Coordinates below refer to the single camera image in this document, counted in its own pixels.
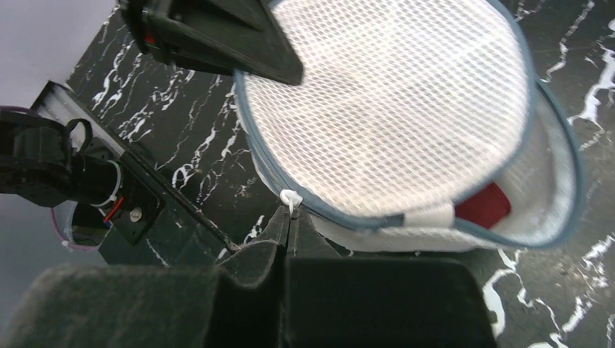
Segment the marble countertop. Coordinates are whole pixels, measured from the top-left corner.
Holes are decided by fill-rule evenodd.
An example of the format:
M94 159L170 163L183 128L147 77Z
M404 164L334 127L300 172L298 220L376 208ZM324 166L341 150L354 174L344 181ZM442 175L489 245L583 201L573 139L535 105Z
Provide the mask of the marble countertop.
M579 136L589 207L558 249L447 256L482 286L501 347L615 347L615 2L503 2ZM231 78L154 62L113 13L68 84L235 244L258 235L276 211L277 198L258 179L236 118ZM180 248L143 243L155 254L148 260L180 263Z

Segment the red object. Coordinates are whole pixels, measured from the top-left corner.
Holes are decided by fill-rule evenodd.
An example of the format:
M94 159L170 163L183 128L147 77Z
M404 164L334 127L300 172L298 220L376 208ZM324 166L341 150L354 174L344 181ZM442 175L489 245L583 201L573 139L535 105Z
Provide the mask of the red object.
M152 37L152 34L150 33L146 33L145 34L145 43L149 44L149 45L155 45L156 42L154 41L154 38Z
M455 207L455 216L491 228L511 213L511 202L502 189L490 183L479 193Z
M122 205L122 202L124 202L124 197L120 197L120 199L117 200L117 202L115 203L115 205L113 206L109 214L107 214L107 216L104 217L102 221L103 223L108 223L109 220L113 218L113 215L115 214L115 212L117 212L117 210L120 209L120 205Z

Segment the white mesh bag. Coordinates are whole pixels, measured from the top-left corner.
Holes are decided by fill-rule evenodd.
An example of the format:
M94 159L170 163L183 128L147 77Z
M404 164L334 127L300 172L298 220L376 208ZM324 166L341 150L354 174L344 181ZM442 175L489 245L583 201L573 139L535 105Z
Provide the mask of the white mesh bag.
M497 0L283 0L299 86L236 72L255 166L359 251L549 247L584 202L573 136ZM495 184L488 228L456 206Z

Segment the bolt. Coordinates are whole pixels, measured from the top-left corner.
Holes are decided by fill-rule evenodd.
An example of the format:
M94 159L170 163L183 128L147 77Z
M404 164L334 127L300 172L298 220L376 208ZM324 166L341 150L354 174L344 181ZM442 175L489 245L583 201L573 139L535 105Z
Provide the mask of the bolt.
M142 217L143 217L143 210L141 210L141 208L137 207L131 211L131 221L132 222L135 223L139 221Z

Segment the red item inside bag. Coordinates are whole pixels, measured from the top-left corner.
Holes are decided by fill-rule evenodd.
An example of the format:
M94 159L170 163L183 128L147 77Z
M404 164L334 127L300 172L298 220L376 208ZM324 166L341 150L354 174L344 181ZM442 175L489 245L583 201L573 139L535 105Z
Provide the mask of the red item inside bag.
M502 189L490 183L479 193L455 207L455 216L491 228L511 213L511 202Z

